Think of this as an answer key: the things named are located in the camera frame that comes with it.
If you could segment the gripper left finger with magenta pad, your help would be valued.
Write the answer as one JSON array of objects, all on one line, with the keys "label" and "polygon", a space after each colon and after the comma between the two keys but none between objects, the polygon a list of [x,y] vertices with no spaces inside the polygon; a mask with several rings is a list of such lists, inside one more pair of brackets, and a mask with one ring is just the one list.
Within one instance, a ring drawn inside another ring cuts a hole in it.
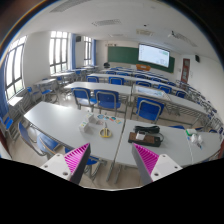
[{"label": "gripper left finger with magenta pad", "polygon": [[65,155],[60,153],[55,154],[41,168],[78,185],[90,153],[90,144],[87,143],[79,148],[70,150]]}]

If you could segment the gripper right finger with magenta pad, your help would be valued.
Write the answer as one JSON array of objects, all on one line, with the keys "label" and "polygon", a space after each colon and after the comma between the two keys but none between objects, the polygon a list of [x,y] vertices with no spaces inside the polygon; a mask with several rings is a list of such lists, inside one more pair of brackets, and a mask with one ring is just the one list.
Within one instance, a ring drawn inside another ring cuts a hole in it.
[{"label": "gripper right finger with magenta pad", "polygon": [[136,143],[132,144],[132,155],[144,185],[148,185],[182,169],[168,155],[158,155]]}]

